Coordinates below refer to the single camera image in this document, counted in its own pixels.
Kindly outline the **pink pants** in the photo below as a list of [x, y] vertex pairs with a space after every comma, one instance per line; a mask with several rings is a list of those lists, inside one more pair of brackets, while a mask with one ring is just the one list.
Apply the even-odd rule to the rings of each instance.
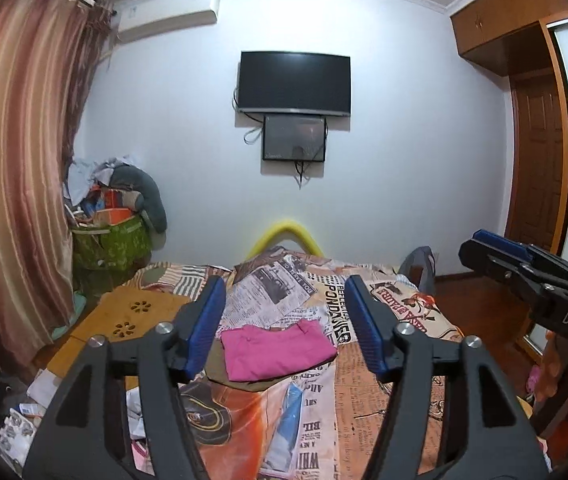
[[226, 374], [232, 382], [261, 382], [295, 375], [331, 361], [336, 347], [317, 320], [300, 320], [285, 330], [244, 325], [220, 335]]

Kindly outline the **wooden door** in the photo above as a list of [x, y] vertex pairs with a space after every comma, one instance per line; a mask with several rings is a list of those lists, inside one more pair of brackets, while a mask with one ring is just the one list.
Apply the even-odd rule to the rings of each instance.
[[568, 222], [568, 85], [543, 23], [519, 29], [510, 63], [514, 120], [512, 192], [505, 234], [559, 254]]

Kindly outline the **blue backpack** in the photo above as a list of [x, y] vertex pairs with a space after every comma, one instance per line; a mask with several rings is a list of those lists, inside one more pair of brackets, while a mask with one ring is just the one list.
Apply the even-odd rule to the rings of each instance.
[[423, 294], [436, 294], [436, 260], [429, 246], [415, 248], [400, 264], [399, 273], [406, 276]]

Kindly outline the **wooden lap desk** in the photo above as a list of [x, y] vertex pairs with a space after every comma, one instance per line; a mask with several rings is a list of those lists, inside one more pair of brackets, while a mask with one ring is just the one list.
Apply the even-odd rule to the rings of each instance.
[[105, 294], [93, 311], [72, 330], [46, 369], [63, 378], [91, 336], [103, 335], [109, 342], [140, 338], [158, 323], [172, 321], [190, 301], [185, 296], [119, 286]]

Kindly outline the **yellow headboard pad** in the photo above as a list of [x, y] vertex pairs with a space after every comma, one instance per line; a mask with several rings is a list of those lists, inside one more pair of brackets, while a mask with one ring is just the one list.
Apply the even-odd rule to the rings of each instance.
[[260, 235], [256, 243], [250, 248], [246, 258], [254, 258], [283, 240], [292, 240], [308, 255], [324, 256], [319, 244], [304, 226], [295, 220], [284, 219], [274, 222]]

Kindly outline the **green storage bag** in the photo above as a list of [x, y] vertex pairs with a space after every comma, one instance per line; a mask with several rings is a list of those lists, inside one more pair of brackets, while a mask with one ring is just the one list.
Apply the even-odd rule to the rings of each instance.
[[140, 216], [114, 226], [78, 226], [71, 234], [72, 279], [89, 304], [150, 262], [152, 243]]

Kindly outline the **printed bed blanket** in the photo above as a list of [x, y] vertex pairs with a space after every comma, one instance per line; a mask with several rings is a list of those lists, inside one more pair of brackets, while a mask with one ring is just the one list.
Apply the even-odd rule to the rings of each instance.
[[368, 371], [345, 284], [360, 275], [400, 320], [444, 341], [459, 329], [432, 296], [384, 266], [277, 247], [233, 269], [155, 263], [124, 283], [118, 337], [139, 337], [226, 283], [226, 310], [205, 367], [180, 387], [196, 446], [214, 479], [359, 479], [391, 388]]

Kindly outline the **wooden overhead cabinet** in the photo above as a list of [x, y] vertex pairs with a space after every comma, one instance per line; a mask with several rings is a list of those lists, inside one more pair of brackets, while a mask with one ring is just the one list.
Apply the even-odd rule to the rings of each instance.
[[462, 58], [500, 77], [552, 66], [546, 24], [568, 18], [568, 0], [475, 0], [452, 15]]

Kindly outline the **striped pink curtain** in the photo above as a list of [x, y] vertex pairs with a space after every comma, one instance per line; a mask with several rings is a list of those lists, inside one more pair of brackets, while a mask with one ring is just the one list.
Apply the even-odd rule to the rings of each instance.
[[113, 8], [0, 0], [0, 369], [27, 368], [72, 311], [63, 184]]

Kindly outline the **white air conditioner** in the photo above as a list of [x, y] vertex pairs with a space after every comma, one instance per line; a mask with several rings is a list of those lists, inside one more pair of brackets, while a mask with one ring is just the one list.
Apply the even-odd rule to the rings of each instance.
[[118, 12], [122, 44], [174, 30], [216, 24], [220, 0], [147, 0]]

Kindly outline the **small wall monitor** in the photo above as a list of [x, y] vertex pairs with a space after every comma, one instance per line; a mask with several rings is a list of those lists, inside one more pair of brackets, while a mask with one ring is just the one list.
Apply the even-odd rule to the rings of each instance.
[[262, 159], [267, 162], [324, 162], [326, 120], [320, 116], [264, 116]]

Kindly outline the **black wall television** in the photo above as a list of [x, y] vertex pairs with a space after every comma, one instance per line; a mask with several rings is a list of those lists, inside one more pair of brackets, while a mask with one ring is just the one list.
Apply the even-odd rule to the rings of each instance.
[[351, 115], [348, 56], [244, 51], [237, 77], [237, 107], [246, 113]]

